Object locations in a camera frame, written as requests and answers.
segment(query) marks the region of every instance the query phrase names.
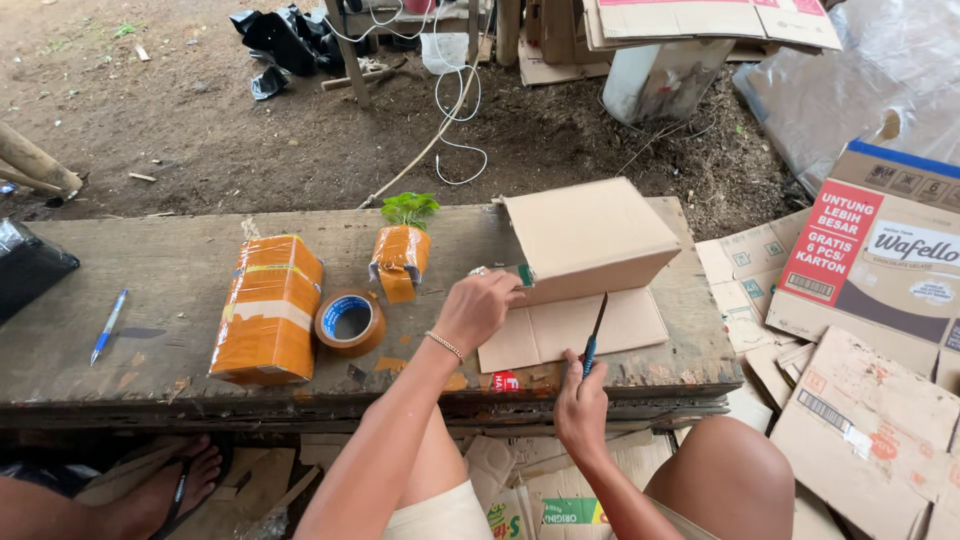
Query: flip-flop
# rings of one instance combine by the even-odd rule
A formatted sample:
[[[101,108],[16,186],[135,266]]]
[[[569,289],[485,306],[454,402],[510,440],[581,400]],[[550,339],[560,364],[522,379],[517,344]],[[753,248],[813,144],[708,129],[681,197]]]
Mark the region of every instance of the flip-flop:
[[[216,446],[218,454],[223,458],[219,465],[220,474],[213,480],[214,485],[220,487],[220,484],[222,484],[227,477],[227,473],[230,470],[230,463],[233,461],[233,445],[226,437],[211,434],[210,446]],[[180,513],[180,506],[183,504],[183,496],[186,495],[186,479],[190,476],[190,465],[193,464],[193,459],[194,457],[192,456],[174,455],[170,459],[167,459],[166,463],[161,467],[160,470],[163,470],[177,463],[183,464],[183,469],[180,471],[180,479],[177,480],[177,490],[174,491],[174,499],[170,502],[170,508],[167,510],[167,517],[163,520],[163,525],[160,526],[160,530],[155,532],[153,536],[150,537],[150,540],[163,540],[169,536],[213,495],[213,491],[217,490],[216,487],[214,487],[213,491],[208,493],[206,497],[200,499],[196,506],[184,512],[182,516],[177,517],[177,514]]]

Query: foot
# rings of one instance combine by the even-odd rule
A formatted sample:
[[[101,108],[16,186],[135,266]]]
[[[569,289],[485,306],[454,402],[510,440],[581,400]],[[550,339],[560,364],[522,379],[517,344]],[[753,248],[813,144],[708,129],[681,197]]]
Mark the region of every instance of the foot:
[[[193,458],[178,517],[195,508],[216,489],[214,480],[220,476],[223,462],[219,452],[216,446],[210,446],[209,435],[201,435],[178,453]],[[109,514],[127,522],[118,524],[121,530],[129,532],[125,538],[146,539],[160,530],[173,503],[182,470],[182,463],[164,467],[130,495],[107,507]]]

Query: gold bracelet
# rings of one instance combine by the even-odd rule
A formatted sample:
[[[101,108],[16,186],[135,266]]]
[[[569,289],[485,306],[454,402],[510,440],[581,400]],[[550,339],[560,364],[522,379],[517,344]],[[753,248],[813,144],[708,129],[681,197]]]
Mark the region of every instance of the gold bracelet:
[[[433,331],[428,330],[426,331],[425,335],[428,337],[432,337],[434,341],[436,341],[437,343],[440,343],[444,347],[447,347],[447,349],[449,349],[451,353],[453,353],[458,358],[460,358],[460,365],[464,365],[464,356],[460,354],[460,351],[457,351],[456,347],[447,343],[445,339],[436,335]]]

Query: hand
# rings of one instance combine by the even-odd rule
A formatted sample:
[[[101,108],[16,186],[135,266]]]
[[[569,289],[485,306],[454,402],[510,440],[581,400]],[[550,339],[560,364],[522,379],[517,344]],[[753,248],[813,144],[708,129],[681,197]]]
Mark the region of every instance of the hand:
[[[567,349],[564,388],[553,407],[557,435],[570,457],[578,464],[607,454],[607,393],[603,379],[607,364],[594,361],[584,379],[584,363]]]
[[[454,283],[433,328],[463,356],[490,339],[503,326],[510,302],[523,296],[514,291],[523,285],[519,276],[503,270],[484,274]]]

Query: dirt ground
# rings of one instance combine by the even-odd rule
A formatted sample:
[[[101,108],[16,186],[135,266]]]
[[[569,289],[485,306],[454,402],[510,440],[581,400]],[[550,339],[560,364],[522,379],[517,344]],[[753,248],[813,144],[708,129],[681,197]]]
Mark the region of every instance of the dirt ground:
[[[294,78],[278,96],[255,102],[249,81],[264,65],[248,56],[228,15],[279,5],[0,0],[0,119],[87,180],[58,209],[19,189],[0,197],[0,215],[33,221],[356,208],[436,133],[443,119],[436,79],[419,53],[383,47],[374,58],[396,63],[406,54],[410,61],[371,85],[370,110],[348,89],[322,92],[326,76]],[[124,21],[135,31],[114,37]],[[190,39],[197,43],[187,45]],[[137,43],[150,61],[136,58]],[[801,208],[795,200],[804,196],[737,102],[734,70],[725,68],[688,122],[624,167],[670,123],[637,130],[617,123],[597,102],[602,79],[528,89],[516,68],[485,65],[479,113],[451,127],[448,138],[484,149],[487,170],[469,184],[444,184],[436,154],[452,181],[472,176],[482,157],[440,144],[386,195],[432,191],[443,205],[486,203],[619,173],[645,195],[680,197],[698,240],[764,223]],[[454,77],[444,80],[447,104],[455,85]]]

